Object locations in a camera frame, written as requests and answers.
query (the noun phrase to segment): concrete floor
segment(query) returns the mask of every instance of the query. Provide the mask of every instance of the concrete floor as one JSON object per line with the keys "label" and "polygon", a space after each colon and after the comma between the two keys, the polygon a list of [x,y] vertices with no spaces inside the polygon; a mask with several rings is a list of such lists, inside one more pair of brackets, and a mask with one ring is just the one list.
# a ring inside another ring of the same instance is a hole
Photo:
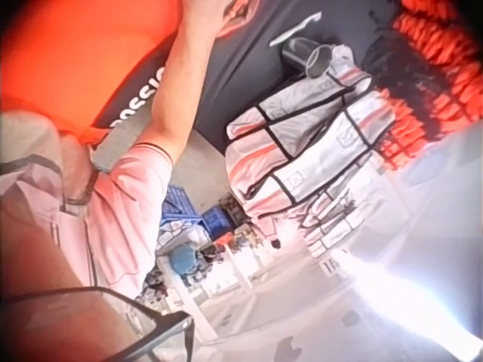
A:
{"label": "concrete floor", "polygon": [[[145,106],[118,125],[94,153],[94,162],[110,169],[133,144],[149,119],[150,107]],[[229,191],[224,158],[193,131],[185,152],[174,166],[171,183],[184,187],[195,209],[202,213]]]}

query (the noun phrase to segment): plastic crate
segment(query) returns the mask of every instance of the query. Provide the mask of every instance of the plastic crate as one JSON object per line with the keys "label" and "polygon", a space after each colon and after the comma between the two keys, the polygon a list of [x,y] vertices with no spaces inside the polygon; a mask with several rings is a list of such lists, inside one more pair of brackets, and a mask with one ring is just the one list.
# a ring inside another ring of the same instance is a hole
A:
{"label": "plastic crate", "polygon": [[202,217],[196,213],[186,191],[182,187],[169,185],[165,202],[162,205],[161,225],[184,219],[192,220],[194,223],[202,221]]}
{"label": "plastic crate", "polygon": [[227,232],[233,232],[233,224],[219,205],[213,206],[202,214],[206,228],[213,240],[217,240]]}

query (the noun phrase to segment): eyeglass frame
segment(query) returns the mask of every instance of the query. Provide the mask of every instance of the eyeglass frame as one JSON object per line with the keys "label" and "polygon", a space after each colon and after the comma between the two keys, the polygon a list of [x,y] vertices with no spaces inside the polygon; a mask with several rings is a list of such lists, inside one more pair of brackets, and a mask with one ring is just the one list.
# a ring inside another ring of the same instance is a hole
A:
{"label": "eyeglass frame", "polygon": [[186,362],[191,362],[192,352],[194,347],[194,337],[195,337],[195,321],[192,316],[184,311],[176,311],[170,314],[161,314],[151,308],[142,305],[135,300],[132,300],[120,293],[115,292],[109,288],[105,287],[74,287],[74,288],[63,288],[56,290],[46,290],[41,292],[25,293],[19,296],[13,296],[0,302],[0,311],[4,311],[6,308],[11,307],[13,304],[18,302],[25,302],[28,300],[33,300],[42,297],[55,296],[57,294],[67,294],[67,293],[87,293],[87,292],[99,292],[106,293],[110,296],[114,296],[122,300],[123,302],[129,304],[141,312],[143,312],[148,318],[151,318],[155,322],[155,328],[144,336],[139,341],[136,341],[132,345],[123,349],[120,352],[108,357],[104,362],[115,362],[115,361],[135,361],[136,359],[149,354],[150,352],[159,344],[168,340],[172,336],[176,336],[184,331],[185,333],[185,348],[186,348]]}

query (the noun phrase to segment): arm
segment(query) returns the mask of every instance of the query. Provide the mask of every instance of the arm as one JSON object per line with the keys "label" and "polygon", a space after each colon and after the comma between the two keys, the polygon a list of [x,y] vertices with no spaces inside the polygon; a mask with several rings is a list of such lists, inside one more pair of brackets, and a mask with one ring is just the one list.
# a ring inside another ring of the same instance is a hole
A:
{"label": "arm", "polygon": [[173,162],[186,147],[226,0],[185,0],[183,21],[152,103],[152,120],[137,143],[151,143]]}

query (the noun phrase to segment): metal cup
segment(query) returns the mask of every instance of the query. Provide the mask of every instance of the metal cup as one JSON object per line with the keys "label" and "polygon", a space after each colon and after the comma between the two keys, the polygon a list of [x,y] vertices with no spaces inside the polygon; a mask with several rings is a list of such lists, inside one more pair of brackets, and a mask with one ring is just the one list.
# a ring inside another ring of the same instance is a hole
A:
{"label": "metal cup", "polygon": [[285,42],[281,55],[287,63],[314,79],[323,76],[331,66],[332,48],[330,45],[320,45],[316,41],[296,37]]}

